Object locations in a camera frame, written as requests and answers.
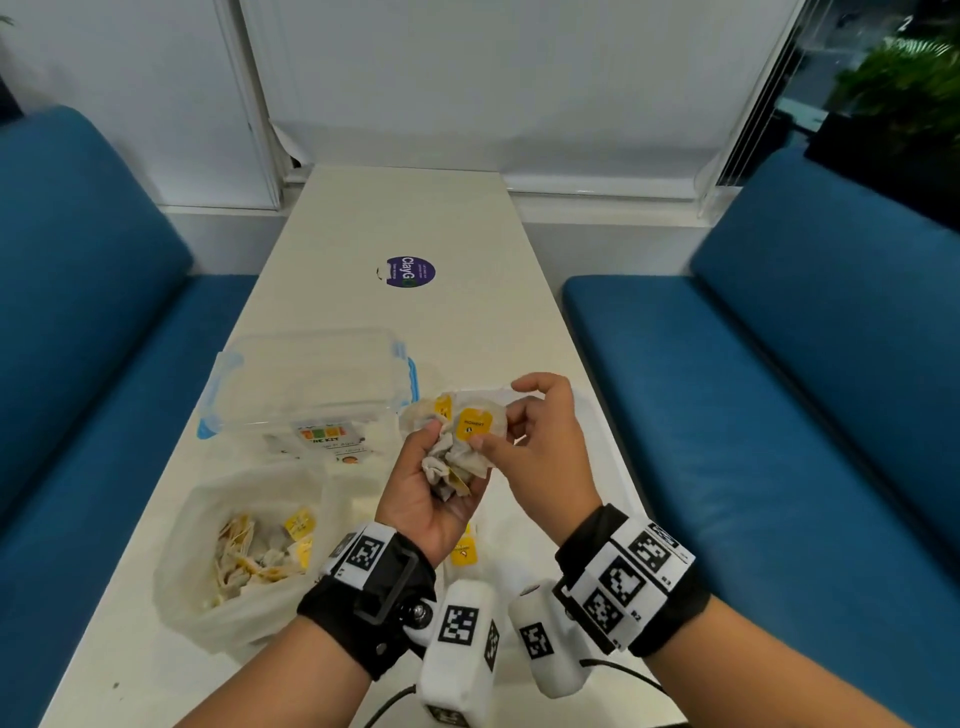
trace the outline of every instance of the hand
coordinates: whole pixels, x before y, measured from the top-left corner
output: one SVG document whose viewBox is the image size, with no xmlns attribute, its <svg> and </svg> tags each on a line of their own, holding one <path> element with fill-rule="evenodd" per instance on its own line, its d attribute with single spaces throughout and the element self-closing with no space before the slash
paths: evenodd
<svg viewBox="0 0 960 728">
<path fill-rule="evenodd" d="M 511 386 L 545 397 L 524 397 L 507 407 L 507 440 L 481 435 L 470 446 L 500 469 L 516 502 L 560 546 L 603 504 L 573 414 L 573 390 L 565 376 L 544 373 L 522 376 Z"/>
<path fill-rule="evenodd" d="M 490 479 L 489 473 L 484 478 L 473 478 L 469 485 L 472 495 L 451 496 L 446 503 L 430 494 L 420 461 L 437 442 L 440 428 L 440 422 L 434 420 L 410 433 L 374 516 L 377 522 L 395 528 L 414 542 L 434 569 L 464 535 L 467 521 L 480 504 Z"/>
</svg>

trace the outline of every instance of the black cable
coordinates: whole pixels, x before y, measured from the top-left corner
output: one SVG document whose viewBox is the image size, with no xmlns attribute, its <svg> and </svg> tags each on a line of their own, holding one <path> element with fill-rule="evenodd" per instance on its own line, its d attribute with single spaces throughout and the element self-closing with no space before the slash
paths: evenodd
<svg viewBox="0 0 960 728">
<path fill-rule="evenodd" d="M 417 691 L 417 686 L 411 685 L 409 688 L 404 688 L 403 690 L 398 692 L 396 695 L 390 698 L 390 700 L 388 700 L 387 702 L 385 702 L 383 705 L 380 706 L 380 710 L 378 710 L 376 713 L 373 714 L 373 717 L 367 721 L 367 724 L 364 725 L 363 728 L 372 728 L 373 724 L 376 723 L 380 718 L 382 718 L 384 713 L 386 713 L 391 708 L 393 708 L 394 703 L 396 703 L 401 697 L 412 695 L 416 691 Z"/>
<path fill-rule="evenodd" d="M 656 688 L 657 690 L 662 692 L 664 695 L 666 695 L 666 690 L 663 689 L 660 683 L 654 682 L 646 675 L 641 675 L 639 672 L 637 672 L 636 670 L 631 670 L 629 667 L 623 667 L 622 665 L 618 665 L 617 663 L 612 663 L 608 660 L 593 660 L 593 659 L 581 660 L 580 664 L 584 667 L 603 666 L 603 667 L 612 667 L 613 669 L 618 669 L 620 670 L 620 672 L 626 672 L 628 675 L 632 675 L 637 680 L 642 680 L 650 687 Z"/>
</svg>

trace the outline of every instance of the pile of tea bags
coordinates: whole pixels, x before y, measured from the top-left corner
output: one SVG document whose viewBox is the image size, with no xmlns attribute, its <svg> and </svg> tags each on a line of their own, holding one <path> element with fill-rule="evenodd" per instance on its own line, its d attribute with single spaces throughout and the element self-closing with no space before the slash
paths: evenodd
<svg viewBox="0 0 960 728">
<path fill-rule="evenodd" d="M 469 483 L 484 477 L 492 463 L 470 447 L 474 435 L 507 433 L 507 411 L 501 404 L 469 393 L 444 392 L 434 400 L 418 400 L 400 414 L 403 434 L 420 429 L 430 420 L 440 420 L 440 439 L 423 458 L 421 466 L 433 492 L 441 500 L 469 496 Z"/>
<path fill-rule="evenodd" d="M 210 606 L 306 573 L 315 526 L 306 506 L 283 524 L 268 525 L 249 513 L 231 518 L 220 530 L 214 551 L 217 595 Z"/>
</svg>

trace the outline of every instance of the person's left hand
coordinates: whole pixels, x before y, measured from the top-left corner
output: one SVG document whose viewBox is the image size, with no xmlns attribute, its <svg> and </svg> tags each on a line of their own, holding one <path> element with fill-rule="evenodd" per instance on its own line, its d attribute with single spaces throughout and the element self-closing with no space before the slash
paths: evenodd
<svg viewBox="0 0 960 728">
<path fill-rule="evenodd" d="M 487 490 L 487 477 L 473 478 L 467 497 L 451 496 L 446 503 L 430 494 L 430 484 L 420 461 L 440 437 L 440 422 L 433 420 L 411 432 L 403 443 L 374 519 L 395 528 L 414 542 L 435 569 L 457 545 L 467 521 Z"/>
</svg>

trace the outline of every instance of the person's right hand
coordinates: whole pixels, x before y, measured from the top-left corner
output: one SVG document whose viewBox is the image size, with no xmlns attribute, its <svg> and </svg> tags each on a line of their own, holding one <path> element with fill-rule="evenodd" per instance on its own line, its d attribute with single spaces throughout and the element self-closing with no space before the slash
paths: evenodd
<svg viewBox="0 0 960 728">
<path fill-rule="evenodd" d="M 487 434 L 471 438 L 470 445 L 500 469 L 516 502 L 560 546 L 603 504 L 573 414 L 573 390 L 565 376 L 546 373 L 522 376 L 511 386 L 545 397 L 524 397 L 507 407 L 507 440 Z"/>
</svg>

